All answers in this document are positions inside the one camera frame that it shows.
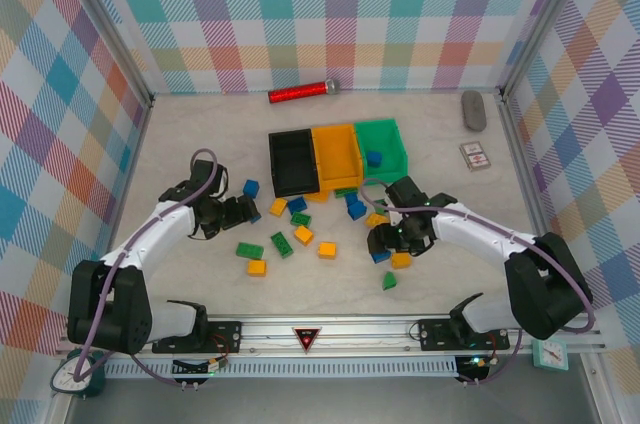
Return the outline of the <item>black plastic bin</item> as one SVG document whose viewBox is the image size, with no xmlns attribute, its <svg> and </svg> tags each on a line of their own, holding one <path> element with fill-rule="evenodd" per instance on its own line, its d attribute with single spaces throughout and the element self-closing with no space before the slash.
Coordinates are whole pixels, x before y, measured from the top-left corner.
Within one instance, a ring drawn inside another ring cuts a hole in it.
<svg viewBox="0 0 640 424">
<path fill-rule="evenodd" d="M 271 177 L 276 198 L 320 190 L 310 128 L 268 135 Z"/>
</svg>

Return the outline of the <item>playing card box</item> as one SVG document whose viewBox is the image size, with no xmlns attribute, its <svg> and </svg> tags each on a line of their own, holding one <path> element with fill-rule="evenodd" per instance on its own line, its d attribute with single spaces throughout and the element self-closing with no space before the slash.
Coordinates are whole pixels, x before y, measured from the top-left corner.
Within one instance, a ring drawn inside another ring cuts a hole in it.
<svg viewBox="0 0 640 424">
<path fill-rule="evenodd" d="M 459 149 L 470 171 L 491 167 L 491 162 L 479 141 L 463 143 Z"/>
</svg>

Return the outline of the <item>yellow plastic bin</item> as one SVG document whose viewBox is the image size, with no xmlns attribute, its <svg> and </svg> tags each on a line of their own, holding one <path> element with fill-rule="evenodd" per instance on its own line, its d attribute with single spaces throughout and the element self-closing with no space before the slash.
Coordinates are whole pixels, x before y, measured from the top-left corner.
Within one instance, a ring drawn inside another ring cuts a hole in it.
<svg viewBox="0 0 640 424">
<path fill-rule="evenodd" d="M 363 161 L 353 124 L 311 129 L 321 191 L 359 187 Z"/>
</svg>

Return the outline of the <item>red triangle emblem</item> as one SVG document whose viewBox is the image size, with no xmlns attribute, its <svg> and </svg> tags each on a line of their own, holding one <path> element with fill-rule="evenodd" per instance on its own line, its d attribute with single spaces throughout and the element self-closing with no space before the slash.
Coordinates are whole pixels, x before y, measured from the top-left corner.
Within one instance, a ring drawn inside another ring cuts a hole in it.
<svg viewBox="0 0 640 424">
<path fill-rule="evenodd" d="M 303 352 L 308 354 L 311 350 L 314 342 L 320 334 L 321 327 L 293 327 L 294 335 L 296 336 Z"/>
</svg>

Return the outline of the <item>green plastic bin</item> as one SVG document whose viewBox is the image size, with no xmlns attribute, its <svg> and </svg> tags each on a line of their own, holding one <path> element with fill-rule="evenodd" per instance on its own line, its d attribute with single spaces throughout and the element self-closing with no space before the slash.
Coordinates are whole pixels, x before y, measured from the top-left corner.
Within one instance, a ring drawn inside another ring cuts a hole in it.
<svg viewBox="0 0 640 424">
<path fill-rule="evenodd" d="M 354 124 L 363 160 L 365 178 L 392 183 L 408 174 L 408 156 L 394 119 L 360 121 Z M 366 153 L 379 151 L 383 161 L 379 168 L 367 164 Z"/>
</svg>

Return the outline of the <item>red glitter tube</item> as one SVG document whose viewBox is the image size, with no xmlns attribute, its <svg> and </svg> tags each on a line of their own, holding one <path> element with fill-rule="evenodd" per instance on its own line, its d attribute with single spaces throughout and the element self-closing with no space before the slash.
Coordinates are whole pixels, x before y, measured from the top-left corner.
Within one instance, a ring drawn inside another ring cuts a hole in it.
<svg viewBox="0 0 640 424">
<path fill-rule="evenodd" d="M 271 90 L 268 92 L 268 99 L 270 104 L 276 104 L 321 95 L 336 95 L 338 93 L 339 84 L 334 79 L 327 79 L 320 82 Z"/>
</svg>

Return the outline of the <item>grey oval case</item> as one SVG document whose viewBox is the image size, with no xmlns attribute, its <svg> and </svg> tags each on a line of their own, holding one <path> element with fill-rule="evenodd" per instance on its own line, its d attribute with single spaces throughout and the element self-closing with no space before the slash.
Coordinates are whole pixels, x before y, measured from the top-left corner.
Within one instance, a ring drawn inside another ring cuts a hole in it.
<svg viewBox="0 0 640 424">
<path fill-rule="evenodd" d="M 466 90 L 461 95 L 463 122 L 467 129 L 482 132 L 486 129 L 487 118 L 483 96 L 475 90 Z"/>
</svg>

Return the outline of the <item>aluminium floor rail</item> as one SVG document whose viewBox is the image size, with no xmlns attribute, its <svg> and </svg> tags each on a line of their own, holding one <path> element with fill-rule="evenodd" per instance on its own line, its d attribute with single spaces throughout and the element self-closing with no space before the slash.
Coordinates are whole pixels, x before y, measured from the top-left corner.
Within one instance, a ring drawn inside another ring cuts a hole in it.
<svg viewBox="0 0 640 424">
<path fill-rule="evenodd" d="M 496 102 L 498 115 L 503 126 L 529 221 L 537 234 L 543 234 L 549 230 L 549 225 L 538 192 L 535 176 L 527 161 L 525 146 L 519 135 L 515 118 L 507 100 L 498 94 L 496 95 Z"/>
<path fill-rule="evenodd" d="M 138 126 L 133 126 L 126 141 L 126 150 L 123 157 L 126 157 L 124 171 L 121 177 L 115 180 L 115 202 L 111 206 L 110 221 L 99 231 L 96 246 L 92 253 L 93 257 L 100 258 L 108 251 L 117 246 L 115 243 L 118 230 L 121 225 L 124 207 L 128 198 L 129 189 L 134 177 L 139 155 L 144 143 L 145 135 L 149 126 L 149 121 L 153 107 L 143 106 L 138 121 Z"/>
</svg>

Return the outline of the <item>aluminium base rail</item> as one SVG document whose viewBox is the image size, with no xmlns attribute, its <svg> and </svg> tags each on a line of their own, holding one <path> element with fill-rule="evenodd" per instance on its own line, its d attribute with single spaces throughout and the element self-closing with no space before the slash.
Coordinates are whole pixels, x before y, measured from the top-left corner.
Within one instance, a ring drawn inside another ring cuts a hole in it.
<svg viewBox="0 0 640 424">
<path fill-rule="evenodd" d="M 211 315 L 212 321 L 241 322 L 240 346 L 231 357 L 382 357 L 417 356 L 421 351 L 416 321 L 426 315 Z M 305 353 L 294 328 L 320 328 Z M 601 353 L 607 350 L 604 335 L 594 328 L 586 334 L 559 331 L 554 338 L 567 345 L 569 353 Z"/>
</svg>

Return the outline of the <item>dark teal alarm clock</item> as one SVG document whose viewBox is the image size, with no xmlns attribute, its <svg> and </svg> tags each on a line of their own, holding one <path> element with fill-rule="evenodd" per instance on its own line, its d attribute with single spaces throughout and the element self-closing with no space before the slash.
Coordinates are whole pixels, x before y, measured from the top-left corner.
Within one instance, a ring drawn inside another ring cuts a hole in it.
<svg viewBox="0 0 640 424">
<path fill-rule="evenodd" d="M 83 399 L 100 395 L 106 386 L 106 376 L 103 367 L 99 367 L 91 375 L 81 381 L 74 380 L 82 350 L 80 348 L 69 352 L 58 366 L 50 379 L 50 388 L 54 393 L 67 394 Z"/>
</svg>

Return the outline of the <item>aluminium frame post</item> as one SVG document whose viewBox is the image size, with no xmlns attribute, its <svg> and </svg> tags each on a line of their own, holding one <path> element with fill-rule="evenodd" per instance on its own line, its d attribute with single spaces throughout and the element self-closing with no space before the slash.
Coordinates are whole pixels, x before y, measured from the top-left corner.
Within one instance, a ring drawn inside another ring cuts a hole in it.
<svg viewBox="0 0 640 424">
<path fill-rule="evenodd" d="M 125 78 L 134 89 L 136 96 L 144 103 L 147 109 L 154 104 L 154 95 L 145 82 L 131 53 L 121 38 L 115 23 L 111 19 L 102 0 L 80 0 L 85 12 L 95 25 L 97 32 L 104 39 L 111 51 L 114 60 L 121 68 Z"/>
<path fill-rule="evenodd" d="M 516 55 L 514 64 L 504 79 L 504 83 L 497 88 L 501 101 L 507 104 L 515 95 L 515 90 L 526 76 L 535 54 L 542 45 L 547 33 L 555 24 L 567 0 L 544 0 L 540 13 L 534 21 L 528 38 L 522 44 L 521 50 Z"/>
</svg>

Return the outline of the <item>small black controller board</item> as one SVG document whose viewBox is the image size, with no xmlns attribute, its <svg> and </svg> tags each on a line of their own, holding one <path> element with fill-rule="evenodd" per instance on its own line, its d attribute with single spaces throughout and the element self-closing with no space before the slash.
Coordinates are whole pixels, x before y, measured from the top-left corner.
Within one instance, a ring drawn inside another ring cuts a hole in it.
<svg viewBox="0 0 640 424">
<path fill-rule="evenodd" d="M 499 362 L 497 357 L 485 356 L 457 356 L 455 358 L 457 371 L 467 378 L 484 379 L 492 367 Z"/>
<path fill-rule="evenodd" d="M 171 366 L 171 374 L 174 376 L 184 375 L 214 375 L 222 370 L 229 363 L 226 357 L 215 357 L 202 362 L 186 362 L 174 360 Z"/>
</svg>

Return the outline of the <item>mint square clock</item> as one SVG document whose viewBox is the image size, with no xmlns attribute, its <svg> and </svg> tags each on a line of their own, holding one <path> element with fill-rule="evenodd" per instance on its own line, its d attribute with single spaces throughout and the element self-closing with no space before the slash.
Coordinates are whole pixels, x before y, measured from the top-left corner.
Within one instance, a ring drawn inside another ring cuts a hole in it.
<svg viewBox="0 0 640 424">
<path fill-rule="evenodd" d="M 567 345 L 557 339 L 531 340 L 533 366 L 550 371 L 567 371 L 569 358 Z"/>
</svg>

